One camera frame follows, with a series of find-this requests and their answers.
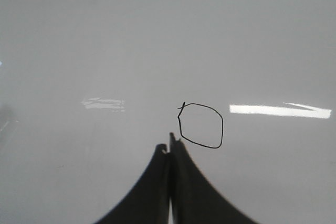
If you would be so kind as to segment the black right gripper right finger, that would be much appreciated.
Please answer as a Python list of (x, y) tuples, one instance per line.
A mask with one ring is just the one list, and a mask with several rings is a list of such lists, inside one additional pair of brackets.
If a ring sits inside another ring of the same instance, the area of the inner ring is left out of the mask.
[(174, 223), (255, 223), (207, 181), (183, 142), (170, 133), (171, 200)]

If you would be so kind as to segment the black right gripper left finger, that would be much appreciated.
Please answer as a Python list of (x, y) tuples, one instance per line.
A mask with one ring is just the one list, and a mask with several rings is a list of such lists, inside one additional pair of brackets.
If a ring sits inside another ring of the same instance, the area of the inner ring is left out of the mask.
[(161, 224), (169, 222), (170, 156), (159, 144), (145, 171), (128, 194), (97, 223)]

